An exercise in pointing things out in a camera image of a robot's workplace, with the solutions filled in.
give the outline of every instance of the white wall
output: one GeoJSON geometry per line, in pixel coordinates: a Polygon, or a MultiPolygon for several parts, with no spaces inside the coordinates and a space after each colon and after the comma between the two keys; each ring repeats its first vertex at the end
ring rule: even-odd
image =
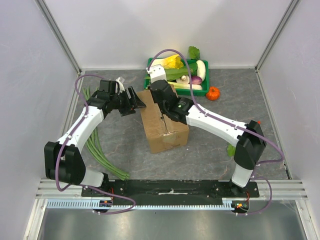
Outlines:
{"type": "Polygon", "coordinates": [[[46,0],[82,68],[141,69],[201,50],[211,67],[255,66],[290,0],[46,0]]]}
{"type": "Polygon", "coordinates": [[[286,160],[320,224],[320,2],[298,5],[261,69],[286,160]]]}
{"type": "Polygon", "coordinates": [[[76,72],[33,0],[0,4],[0,239],[20,240],[76,72]]]}

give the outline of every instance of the cable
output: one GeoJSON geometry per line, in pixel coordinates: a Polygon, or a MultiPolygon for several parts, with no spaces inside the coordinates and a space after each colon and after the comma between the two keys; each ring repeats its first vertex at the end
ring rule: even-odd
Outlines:
{"type": "Polygon", "coordinates": [[[246,191],[246,196],[247,196],[247,198],[246,198],[245,202],[249,203],[250,193],[248,191],[246,191]]]}
{"type": "Polygon", "coordinates": [[[270,207],[271,201],[272,201],[272,187],[271,187],[271,184],[270,184],[270,182],[269,182],[266,178],[264,178],[264,177],[258,177],[257,180],[258,180],[258,179],[265,180],[266,183],[268,184],[269,189],[270,189],[270,198],[269,198],[269,201],[268,201],[267,204],[266,204],[263,208],[261,208],[260,210],[252,211],[252,212],[249,212],[249,213],[238,213],[238,214],[236,214],[237,216],[239,216],[239,215],[240,215],[240,216],[249,216],[249,215],[254,215],[254,214],[260,214],[260,213],[262,213],[263,211],[265,211],[267,208],[270,207]]]}
{"type": "MultiPolygon", "coordinates": [[[[100,78],[100,79],[104,79],[104,77],[102,76],[99,76],[99,75],[96,75],[96,74],[84,74],[84,75],[81,75],[79,76],[76,80],[75,80],[75,83],[74,83],[74,88],[75,88],[75,91],[76,93],[78,94],[78,96],[80,97],[80,99],[84,102],[84,105],[85,105],[85,113],[84,113],[84,116],[80,119],[80,121],[74,126],[74,128],[71,130],[71,132],[69,133],[69,136],[65,139],[65,141],[63,142],[60,150],[59,150],[59,153],[58,153],[58,156],[56,158],[56,164],[55,164],[55,185],[56,185],[56,188],[60,191],[60,192],[63,192],[64,190],[66,190],[71,184],[67,184],[64,188],[61,188],[60,187],[60,184],[59,184],[59,165],[60,165],[60,160],[61,160],[61,156],[62,156],[62,153],[68,143],[68,141],[71,139],[72,135],[74,134],[74,132],[77,130],[77,128],[81,125],[81,123],[85,120],[86,118],[86,115],[88,114],[88,111],[89,111],[89,106],[88,106],[88,103],[87,101],[85,100],[85,97],[83,94],[80,93],[79,89],[78,89],[78,82],[80,79],[84,78],[84,77],[97,77],[97,78],[100,78]]],[[[130,211],[131,209],[133,209],[135,206],[136,206],[136,201],[133,200],[132,198],[129,198],[129,197],[126,197],[126,196],[120,196],[120,195],[116,195],[116,194],[112,194],[112,193],[109,193],[109,192],[106,192],[106,191],[103,191],[103,190],[100,190],[99,188],[97,187],[94,187],[94,186],[85,186],[85,185],[80,185],[82,187],[85,187],[85,188],[90,188],[92,190],[95,190],[99,193],[102,193],[102,194],[105,194],[105,195],[109,195],[111,197],[116,197],[116,198],[120,198],[120,199],[125,199],[125,200],[129,200],[133,203],[133,205],[131,207],[128,207],[126,209],[123,209],[123,210],[120,210],[120,211],[114,211],[114,212],[97,212],[97,211],[94,211],[95,213],[97,214],[101,214],[101,215],[113,215],[113,214],[121,214],[121,213],[125,213],[125,212],[128,212],[130,211]]]]}
{"type": "Polygon", "coordinates": [[[126,209],[119,210],[119,211],[98,212],[98,211],[93,210],[96,214],[100,214],[100,215],[114,215],[114,214],[126,213],[126,212],[129,212],[131,209],[133,209],[133,208],[137,205],[136,201],[133,200],[133,199],[130,198],[130,197],[120,196],[120,195],[116,195],[116,194],[113,194],[113,193],[109,193],[109,192],[100,190],[99,188],[94,187],[94,186],[85,186],[85,185],[81,185],[81,184],[80,184],[80,186],[82,186],[82,187],[84,187],[84,188],[89,188],[89,189],[95,190],[95,191],[97,191],[97,192],[99,192],[99,193],[102,193],[102,194],[105,194],[105,195],[109,195],[109,196],[111,196],[111,197],[116,197],[116,198],[120,198],[120,199],[129,200],[129,201],[131,201],[131,202],[133,203],[131,207],[128,207],[128,208],[126,208],[126,209]]]}
{"type": "Polygon", "coordinates": [[[245,208],[243,208],[243,207],[238,207],[238,208],[241,209],[241,210],[243,210],[243,211],[245,211],[245,212],[248,212],[249,209],[250,209],[250,202],[247,203],[247,206],[248,206],[247,209],[245,209],[245,208]]]}
{"type": "Polygon", "coordinates": [[[114,204],[114,202],[112,201],[112,198],[113,197],[111,197],[111,201],[108,201],[108,200],[102,200],[103,201],[103,203],[101,203],[101,200],[100,200],[100,203],[99,203],[99,206],[102,204],[105,204],[103,207],[109,207],[109,208],[107,208],[107,209],[95,209],[95,208],[92,208],[92,210],[93,211],[96,211],[97,213],[98,212],[100,212],[100,213],[106,213],[106,212],[108,212],[111,208],[112,208],[112,206],[113,206],[113,204],[114,204]]]}
{"type": "MultiPolygon", "coordinates": [[[[188,76],[189,76],[189,78],[191,79],[191,78],[192,78],[192,77],[191,77],[191,71],[190,71],[190,67],[189,67],[189,64],[188,64],[188,62],[187,62],[187,59],[186,59],[179,51],[174,50],[174,49],[165,49],[165,50],[162,50],[162,51],[158,52],[158,53],[153,57],[153,59],[151,60],[151,62],[149,63],[149,66],[148,66],[147,69],[150,70],[150,67],[151,67],[152,63],[154,62],[154,60],[155,60],[159,55],[161,55],[162,53],[165,53],[165,52],[174,52],[174,53],[180,55],[180,57],[183,59],[185,65],[186,65],[186,68],[187,68],[187,70],[188,70],[188,76]]],[[[211,117],[211,118],[213,118],[213,119],[215,119],[215,120],[217,120],[217,121],[220,121],[221,123],[224,123],[224,124],[229,125],[229,126],[231,126],[231,127],[233,127],[233,128],[239,129],[239,130],[241,130],[241,131],[243,131],[243,132],[249,133],[249,134],[251,134],[251,135],[253,135],[253,136],[255,136],[255,137],[257,137],[257,138],[259,138],[259,139],[261,139],[261,140],[263,140],[263,141],[265,141],[265,142],[267,142],[267,143],[270,144],[275,150],[277,150],[277,152],[280,154],[280,158],[279,158],[279,159],[260,161],[260,162],[258,162],[259,165],[261,165],[261,164],[267,164],[267,163],[281,163],[281,162],[283,162],[283,160],[285,159],[284,153],[283,153],[283,152],[281,151],[281,149],[280,149],[274,142],[272,142],[271,140],[267,139],[266,137],[264,137],[264,136],[262,136],[262,135],[260,135],[260,134],[258,134],[258,133],[256,133],[256,132],[254,132],[254,131],[251,131],[251,130],[248,130],[248,129],[246,129],[246,128],[237,126],[237,125],[235,125],[235,124],[233,124],[233,123],[231,123],[231,122],[228,122],[228,121],[226,121],[226,120],[224,120],[224,119],[221,119],[221,118],[219,118],[219,117],[217,117],[217,116],[211,115],[210,113],[206,113],[206,112],[198,105],[198,103],[197,103],[197,101],[196,101],[196,99],[195,99],[195,96],[194,96],[194,92],[193,92],[193,89],[192,89],[192,85],[193,85],[193,84],[192,84],[192,82],[190,81],[190,93],[191,93],[191,98],[192,98],[192,100],[193,100],[194,105],[197,107],[197,109],[198,109],[201,113],[203,113],[203,114],[205,114],[206,116],[209,116],[209,117],[211,117]]],[[[255,176],[254,176],[255,172],[256,172],[256,168],[252,171],[251,178],[254,178],[254,177],[255,177],[255,176]]],[[[267,205],[266,205],[264,208],[262,208],[261,210],[259,210],[259,211],[254,211],[254,212],[251,212],[251,213],[243,213],[244,215],[247,216],[247,215],[252,215],[252,214],[261,213],[262,211],[266,210],[266,209],[270,206],[271,201],[272,201],[272,188],[271,188],[271,185],[270,185],[269,181],[268,181],[267,179],[264,179],[264,180],[266,180],[266,182],[268,183],[269,188],[270,188],[270,199],[269,199],[267,205]]]]}

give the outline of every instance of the metal frame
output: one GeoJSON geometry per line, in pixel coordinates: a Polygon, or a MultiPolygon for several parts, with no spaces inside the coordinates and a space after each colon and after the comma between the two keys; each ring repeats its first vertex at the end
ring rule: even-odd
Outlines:
{"type": "MultiPolygon", "coordinates": [[[[117,205],[117,206],[100,206],[100,201],[106,201],[105,198],[92,199],[48,199],[47,209],[102,209],[102,210],[122,210],[131,207],[132,205],[117,205]]],[[[232,207],[232,200],[222,200],[221,205],[139,205],[132,208],[133,210],[230,210],[232,207]]]]}
{"type": "MultiPolygon", "coordinates": [[[[209,69],[255,69],[255,65],[248,66],[212,66],[209,65],[209,69]]],[[[81,70],[84,71],[111,71],[111,70],[145,70],[146,67],[83,67],[81,70]]]]}
{"type": "MultiPolygon", "coordinates": [[[[252,198],[251,201],[267,201],[270,197],[269,186],[264,180],[256,180],[259,188],[260,197],[252,198]]],[[[286,201],[295,200],[298,213],[301,218],[301,222],[308,240],[320,239],[317,229],[312,221],[310,205],[308,197],[301,180],[270,180],[272,187],[272,200],[273,201],[286,201]]],[[[60,183],[61,187],[64,187],[66,183],[60,183]]],[[[76,202],[76,203],[88,203],[88,201],[96,201],[101,197],[82,197],[82,187],[72,185],[63,192],[60,192],[56,188],[56,182],[50,179],[42,179],[38,191],[36,193],[35,201],[32,208],[32,213],[24,234],[24,240],[36,240],[39,235],[41,224],[43,222],[44,214],[47,209],[48,202],[60,201],[60,202],[76,202]]],[[[242,201],[244,198],[224,198],[223,201],[228,203],[230,201],[242,201]]],[[[78,204],[73,207],[76,209],[82,209],[83,205],[78,204]]],[[[54,204],[50,204],[48,208],[54,208],[54,204]]],[[[144,206],[139,209],[162,209],[162,206],[144,206]]],[[[190,210],[208,209],[207,206],[199,206],[189,208],[190,210]]]]}
{"type": "Polygon", "coordinates": [[[49,24],[51,30],[53,31],[53,34],[55,35],[56,39],[58,40],[62,50],[65,52],[66,56],[68,57],[71,65],[73,66],[74,70],[80,74],[81,68],[71,52],[64,36],[62,35],[54,17],[52,16],[46,2],[44,0],[35,0],[36,4],[39,6],[44,18],[46,19],[47,23],[49,24]]]}
{"type": "MultiPolygon", "coordinates": [[[[79,64],[77,63],[77,60],[75,59],[72,51],[70,50],[65,38],[63,37],[56,21],[54,20],[54,17],[52,16],[47,4],[45,3],[45,0],[35,0],[37,5],[39,6],[43,16],[47,20],[50,28],[52,29],[55,37],[57,38],[61,48],[67,55],[70,63],[72,64],[75,71],[80,75],[82,73],[82,69],[80,68],[79,64]]],[[[274,116],[272,113],[272,110],[270,109],[270,106],[268,105],[268,99],[266,97],[266,94],[264,92],[263,84],[261,81],[261,77],[259,74],[259,70],[261,69],[262,65],[264,64],[266,58],[268,57],[269,53],[273,49],[276,41],[280,37],[280,34],[284,30],[286,24],[288,23],[290,16],[296,9],[298,3],[300,0],[291,0],[289,6],[287,7],[284,15],[282,16],[279,24],[277,25],[273,35],[271,36],[266,48],[264,49],[259,61],[257,62],[255,66],[257,78],[261,87],[262,95],[266,103],[267,111],[271,119],[271,124],[274,130],[274,134],[276,137],[276,141],[278,145],[281,147],[281,141],[277,134],[277,126],[275,124],[274,116]]],[[[82,80],[79,81],[79,87],[82,85],[82,80]]],[[[76,92],[73,92],[72,99],[70,102],[70,106],[68,109],[68,114],[65,120],[65,124],[63,126],[62,134],[65,133],[70,126],[72,125],[74,112],[76,109],[76,105],[78,102],[78,95],[76,92]]],[[[259,180],[258,187],[260,192],[259,198],[252,198],[252,200],[260,200],[265,201],[269,199],[269,186],[263,181],[259,180]]],[[[315,224],[313,223],[313,218],[311,215],[311,207],[310,203],[308,201],[308,197],[306,194],[306,191],[302,185],[302,182],[300,180],[270,180],[271,186],[272,186],[272,193],[274,201],[282,201],[282,200],[295,200],[296,205],[298,207],[298,213],[301,218],[301,222],[305,231],[305,234],[307,236],[308,240],[317,240],[320,239],[319,232],[315,228],[315,224]]],[[[67,199],[73,199],[77,201],[85,201],[88,199],[91,199],[90,197],[81,197],[81,191],[82,188],[80,186],[71,186],[64,192],[59,192],[56,189],[55,182],[48,179],[43,179],[40,182],[39,189],[37,191],[35,201],[32,207],[32,212],[29,218],[29,222],[27,224],[27,228],[24,234],[23,239],[24,240],[36,240],[39,235],[40,227],[44,218],[44,214],[47,208],[47,203],[49,199],[60,199],[60,200],[67,200],[67,199]]],[[[228,198],[225,200],[243,200],[240,198],[228,198]]]]}
{"type": "MultiPolygon", "coordinates": [[[[282,148],[282,141],[281,141],[281,138],[278,134],[279,130],[278,130],[278,127],[277,127],[277,124],[276,124],[276,121],[275,121],[275,117],[274,117],[274,114],[271,110],[271,107],[269,105],[269,99],[266,95],[266,92],[265,92],[265,88],[264,88],[264,84],[261,80],[261,76],[260,76],[260,72],[259,71],[255,71],[255,74],[256,74],[256,77],[258,79],[258,83],[260,85],[260,90],[261,90],[261,93],[262,93],[262,96],[263,96],[263,99],[264,99],[264,103],[265,103],[265,107],[266,107],[266,110],[268,112],[268,116],[270,118],[270,122],[271,122],[271,126],[272,126],[272,129],[273,129],[273,133],[274,133],[274,136],[275,136],[275,140],[276,140],[276,143],[278,145],[278,147],[283,151],[284,155],[286,156],[286,152],[283,150],[282,148]]],[[[292,175],[290,173],[290,167],[289,167],[289,163],[286,161],[286,159],[284,159],[284,167],[285,167],[285,171],[286,171],[286,174],[288,176],[288,179],[292,179],[292,175]]]]}
{"type": "Polygon", "coordinates": [[[271,39],[269,40],[268,44],[266,45],[259,61],[257,62],[256,66],[255,66],[255,69],[257,71],[259,71],[261,69],[262,65],[264,64],[266,58],[268,57],[269,53],[273,49],[276,41],[278,40],[280,34],[284,30],[286,24],[288,23],[289,18],[291,17],[292,13],[296,9],[299,2],[300,2],[300,0],[291,0],[289,6],[285,10],[284,15],[281,18],[278,26],[276,27],[271,39]]]}

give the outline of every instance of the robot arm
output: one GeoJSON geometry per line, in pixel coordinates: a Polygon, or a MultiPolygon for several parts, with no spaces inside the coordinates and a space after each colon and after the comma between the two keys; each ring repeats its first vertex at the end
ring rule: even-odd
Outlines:
{"type": "Polygon", "coordinates": [[[236,167],[231,182],[240,188],[244,188],[249,182],[250,176],[266,147],[266,142],[236,127],[231,127],[212,117],[208,117],[207,114],[223,119],[236,126],[250,129],[263,136],[260,125],[255,121],[246,124],[244,122],[231,120],[199,105],[206,113],[203,114],[191,99],[177,97],[166,80],[157,79],[156,81],[152,81],[151,79],[151,82],[152,84],[149,86],[149,89],[153,101],[158,104],[163,114],[166,114],[175,122],[181,122],[204,129],[236,147],[234,155],[236,167]]]}
{"type": "Polygon", "coordinates": [[[121,116],[134,114],[137,108],[145,108],[146,105],[138,98],[133,88],[128,87],[129,95],[120,82],[101,80],[99,90],[87,101],[86,108],[72,127],[57,140],[48,142],[44,147],[45,175],[47,178],[55,180],[55,168],[58,153],[66,138],[69,138],[59,164],[59,181],[72,185],[89,185],[100,187],[104,174],[86,168],[81,157],[81,151],[93,130],[100,124],[112,110],[118,110],[121,116]],[[76,131],[70,132],[77,123],[85,117],[76,131]]]}

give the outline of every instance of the cardboard box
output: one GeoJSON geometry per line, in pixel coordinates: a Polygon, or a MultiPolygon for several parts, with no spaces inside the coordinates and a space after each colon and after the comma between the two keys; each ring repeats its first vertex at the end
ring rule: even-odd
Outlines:
{"type": "Polygon", "coordinates": [[[151,153],[185,146],[189,136],[188,125],[172,121],[162,114],[150,90],[140,91],[137,95],[146,105],[146,108],[140,109],[140,113],[151,153]]]}

